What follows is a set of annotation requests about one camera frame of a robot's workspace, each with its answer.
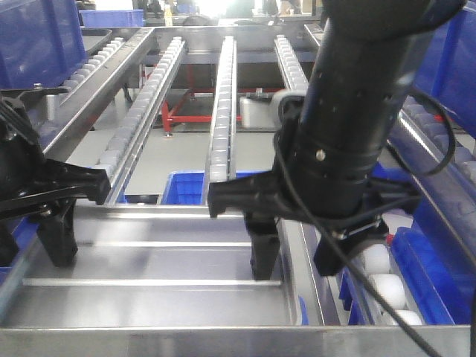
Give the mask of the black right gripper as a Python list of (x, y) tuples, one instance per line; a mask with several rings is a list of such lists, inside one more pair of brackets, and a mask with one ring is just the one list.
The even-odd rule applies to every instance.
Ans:
[[(313, 224), (323, 235), (313, 261), (321, 276), (333, 276), (364, 249), (381, 242), (389, 233), (380, 218), (401, 208), (413, 212), (419, 203), (417, 190), (403, 181), (383, 178), (339, 179), (303, 176), (287, 182), (271, 176), (273, 211), (280, 218)], [(273, 216), (245, 214), (251, 240), (251, 270), (255, 280), (269, 280), (280, 250)]]

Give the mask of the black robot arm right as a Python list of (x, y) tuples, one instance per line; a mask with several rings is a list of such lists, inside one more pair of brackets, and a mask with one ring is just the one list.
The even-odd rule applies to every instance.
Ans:
[(410, 93), (434, 32), (463, 1), (325, 1), (324, 36), (303, 100), (279, 106), (269, 171), (213, 183), (211, 216), (241, 210), (251, 269), (267, 280), (280, 248), (278, 218), (314, 225), (322, 276), (388, 234), (382, 214), (413, 209), (409, 184), (372, 172)]

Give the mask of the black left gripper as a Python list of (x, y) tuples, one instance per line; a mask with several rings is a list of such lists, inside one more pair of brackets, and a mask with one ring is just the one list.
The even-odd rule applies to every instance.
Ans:
[(75, 198), (102, 205), (110, 190), (104, 169), (46, 159), (22, 102), (1, 99), (1, 220), (34, 216), (56, 267), (70, 266), (77, 253)]

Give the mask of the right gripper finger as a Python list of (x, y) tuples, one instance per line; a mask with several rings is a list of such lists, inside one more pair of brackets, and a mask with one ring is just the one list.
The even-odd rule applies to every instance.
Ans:
[(279, 183), (272, 171), (230, 181), (213, 182), (208, 188), (208, 209), (216, 218), (228, 208), (244, 213), (279, 216)]

